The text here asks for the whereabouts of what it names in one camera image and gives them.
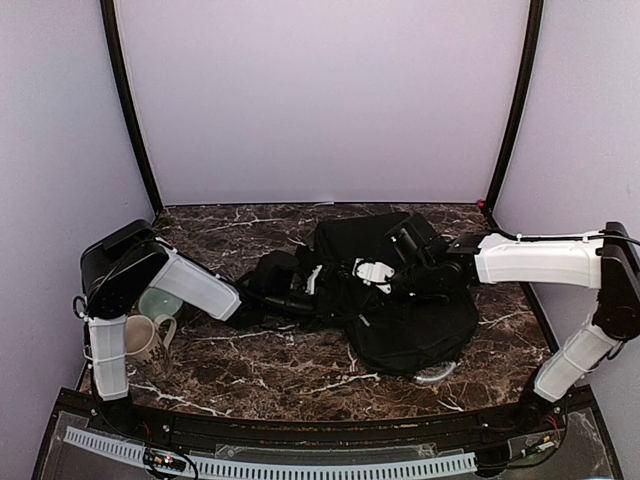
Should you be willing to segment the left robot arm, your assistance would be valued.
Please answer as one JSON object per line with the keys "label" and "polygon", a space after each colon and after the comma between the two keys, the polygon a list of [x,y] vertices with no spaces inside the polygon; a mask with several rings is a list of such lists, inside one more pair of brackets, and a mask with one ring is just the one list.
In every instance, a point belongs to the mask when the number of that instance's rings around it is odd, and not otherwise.
{"label": "left robot arm", "polygon": [[93,368],[95,392],[106,403],[101,417],[120,436],[141,427],[140,412],[129,395],[125,366],[127,314],[140,296],[156,288],[227,321],[244,302],[255,302],[293,315],[316,313],[302,295],[252,293],[238,282],[215,274],[157,237],[145,220],[135,220],[89,246],[80,257],[85,353]]}

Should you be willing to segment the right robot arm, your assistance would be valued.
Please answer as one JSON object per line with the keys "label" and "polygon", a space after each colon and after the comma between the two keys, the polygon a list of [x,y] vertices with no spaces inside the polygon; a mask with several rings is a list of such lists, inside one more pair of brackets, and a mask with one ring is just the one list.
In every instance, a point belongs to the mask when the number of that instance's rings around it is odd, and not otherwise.
{"label": "right robot arm", "polygon": [[383,278],[391,294],[443,294],[469,285],[511,282],[596,291],[593,313],[539,368],[529,396],[511,410],[510,424],[521,434],[534,432],[547,420],[548,404],[639,335],[639,242],[619,222],[582,234],[523,236],[496,230],[448,242],[404,221],[388,238],[406,263]]}

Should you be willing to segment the black student bag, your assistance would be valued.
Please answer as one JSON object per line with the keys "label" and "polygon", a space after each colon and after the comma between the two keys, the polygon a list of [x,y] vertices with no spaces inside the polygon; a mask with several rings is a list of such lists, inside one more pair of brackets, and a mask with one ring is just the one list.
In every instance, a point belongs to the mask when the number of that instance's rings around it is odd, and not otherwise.
{"label": "black student bag", "polygon": [[356,258],[380,261],[395,271],[405,267],[388,234],[407,221],[429,229],[445,240],[420,213],[394,212],[320,222],[309,246],[295,256],[306,277],[323,265],[330,310],[311,315],[309,331],[340,329],[371,371],[396,376],[446,361],[457,361],[479,323],[479,313],[468,287],[446,295],[396,300],[352,275]]}

